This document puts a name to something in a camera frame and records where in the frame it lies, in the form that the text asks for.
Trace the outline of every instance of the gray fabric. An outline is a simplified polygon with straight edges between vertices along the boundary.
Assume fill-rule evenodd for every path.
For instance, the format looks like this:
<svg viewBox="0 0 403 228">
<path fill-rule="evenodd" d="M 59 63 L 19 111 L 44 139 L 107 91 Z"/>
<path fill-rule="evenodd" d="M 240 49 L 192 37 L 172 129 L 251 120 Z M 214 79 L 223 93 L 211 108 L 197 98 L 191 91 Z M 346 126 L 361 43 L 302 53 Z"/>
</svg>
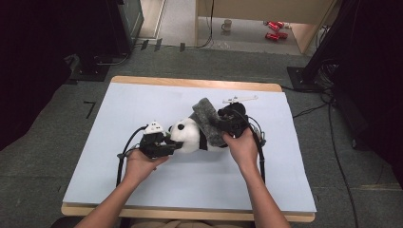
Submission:
<svg viewBox="0 0 403 228">
<path fill-rule="evenodd" d="M 198 124 L 205 138 L 212 146 L 225 145 L 225 141 L 221 137 L 221 131 L 211 125 L 211 120 L 217 120 L 219 114 L 207 98 L 201 99 L 197 104 L 192 106 L 194 113 L 190 115 L 190 119 Z"/>
</svg>

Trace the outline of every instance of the black curtain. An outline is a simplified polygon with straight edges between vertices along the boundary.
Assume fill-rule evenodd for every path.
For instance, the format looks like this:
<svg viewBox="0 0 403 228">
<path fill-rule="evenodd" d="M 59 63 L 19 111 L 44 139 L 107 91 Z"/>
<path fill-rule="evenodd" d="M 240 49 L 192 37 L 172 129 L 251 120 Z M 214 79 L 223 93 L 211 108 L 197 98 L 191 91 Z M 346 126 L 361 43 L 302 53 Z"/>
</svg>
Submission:
<svg viewBox="0 0 403 228">
<path fill-rule="evenodd" d="M 46 1 L 0 3 L 0 150 L 26 134 L 68 79 L 71 47 Z"/>
</svg>

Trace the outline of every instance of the person's right hand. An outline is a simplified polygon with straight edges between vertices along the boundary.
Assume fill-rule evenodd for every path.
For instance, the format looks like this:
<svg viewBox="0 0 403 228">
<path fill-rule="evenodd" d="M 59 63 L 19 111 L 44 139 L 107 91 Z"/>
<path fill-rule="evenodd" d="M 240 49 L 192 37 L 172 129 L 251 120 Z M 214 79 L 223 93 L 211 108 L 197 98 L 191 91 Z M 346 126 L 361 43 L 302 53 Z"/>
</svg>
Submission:
<svg viewBox="0 0 403 228">
<path fill-rule="evenodd" d="M 249 128 L 246 128 L 237 139 L 223 132 L 222 139 L 228 144 L 231 155 L 240 167 L 240 171 L 249 168 L 258 168 L 258 148 L 253 138 L 252 131 Z"/>
</svg>

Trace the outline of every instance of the person's left hand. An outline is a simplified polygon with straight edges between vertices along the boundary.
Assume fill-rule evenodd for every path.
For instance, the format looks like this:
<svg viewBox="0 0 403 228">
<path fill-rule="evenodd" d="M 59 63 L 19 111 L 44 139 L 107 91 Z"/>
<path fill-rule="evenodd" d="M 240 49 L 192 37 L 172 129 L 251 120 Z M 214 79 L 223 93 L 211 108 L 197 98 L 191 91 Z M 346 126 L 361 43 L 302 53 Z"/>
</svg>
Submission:
<svg viewBox="0 0 403 228">
<path fill-rule="evenodd" d="M 125 176 L 122 182 L 129 183 L 131 186 L 136 187 L 144 181 L 157 166 L 166 162 L 168 157 L 161 157 L 158 159 L 149 159 L 139 149 L 133 150 L 126 160 Z"/>
</svg>

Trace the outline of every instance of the white board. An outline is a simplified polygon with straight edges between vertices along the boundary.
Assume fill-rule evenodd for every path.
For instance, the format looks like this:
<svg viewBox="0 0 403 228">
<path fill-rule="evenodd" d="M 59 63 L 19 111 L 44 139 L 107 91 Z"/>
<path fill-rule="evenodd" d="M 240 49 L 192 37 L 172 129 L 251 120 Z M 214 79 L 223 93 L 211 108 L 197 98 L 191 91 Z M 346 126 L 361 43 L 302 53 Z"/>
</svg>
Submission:
<svg viewBox="0 0 403 228">
<path fill-rule="evenodd" d="M 88 136 L 63 202 L 103 201 L 114 189 L 119 159 L 131 134 L 157 121 L 166 130 L 208 98 L 218 110 L 223 99 L 251 97 L 246 114 L 266 133 L 266 186 L 281 211 L 315 212 L 297 133 L 285 94 L 250 90 L 111 83 Z M 140 132 L 131 145 L 138 143 Z M 246 185 L 229 151 L 175 153 L 132 194 L 126 205 L 251 210 Z"/>
</svg>

